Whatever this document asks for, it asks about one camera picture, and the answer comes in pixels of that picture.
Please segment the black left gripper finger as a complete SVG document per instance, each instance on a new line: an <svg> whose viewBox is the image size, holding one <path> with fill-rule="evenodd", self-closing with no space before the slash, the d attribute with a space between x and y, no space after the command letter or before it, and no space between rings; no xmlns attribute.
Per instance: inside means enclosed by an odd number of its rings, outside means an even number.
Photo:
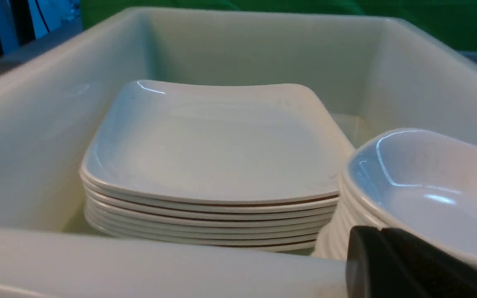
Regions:
<svg viewBox="0 0 477 298"><path fill-rule="evenodd" d="M349 298L477 298L477 269L400 228L351 228Z"/></svg>

